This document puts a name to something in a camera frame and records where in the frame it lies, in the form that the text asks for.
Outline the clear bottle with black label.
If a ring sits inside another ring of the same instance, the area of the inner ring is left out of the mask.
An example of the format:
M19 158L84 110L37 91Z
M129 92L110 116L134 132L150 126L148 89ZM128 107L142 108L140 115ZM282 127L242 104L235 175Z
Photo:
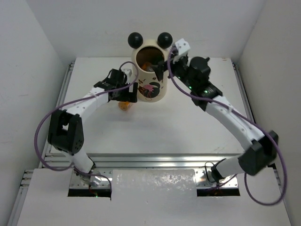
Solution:
M149 66L147 66L146 67L146 71L148 71L148 72L156 72L158 70L158 66L157 65L149 65Z

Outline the orange bottle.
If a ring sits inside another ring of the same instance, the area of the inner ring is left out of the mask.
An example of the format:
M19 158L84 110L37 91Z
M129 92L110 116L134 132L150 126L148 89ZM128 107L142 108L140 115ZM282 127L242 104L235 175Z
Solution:
M146 71L146 67L147 66L149 66L149 65L152 65L150 62L145 62L142 66L141 66L141 68L144 70L144 71Z
M118 107L122 111L128 111L131 107L131 104L129 102L119 102Z

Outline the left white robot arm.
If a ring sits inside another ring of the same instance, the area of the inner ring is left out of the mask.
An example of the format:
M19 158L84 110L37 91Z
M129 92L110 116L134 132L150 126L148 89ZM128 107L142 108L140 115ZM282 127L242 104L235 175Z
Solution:
M138 83L130 69L112 69L78 102L51 114L48 143L63 152L76 169L88 174L94 162L83 149L84 122L102 105L110 101L137 102Z

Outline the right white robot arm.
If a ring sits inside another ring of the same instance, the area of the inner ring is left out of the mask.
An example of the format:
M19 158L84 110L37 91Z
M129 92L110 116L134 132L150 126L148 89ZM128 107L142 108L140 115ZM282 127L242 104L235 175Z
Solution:
M241 155L214 164L207 179L212 183L219 183L220 180L234 174L255 176L276 159L277 151L273 145L278 142L278 135L274 131L265 135L234 113L235 108L209 80L209 60L200 56L192 59L185 56L177 62L171 62L170 65L166 61L160 61L151 68L159 81L163 79L163 73L171 69L170 73L189 88L193 103L218 120L244 149Z

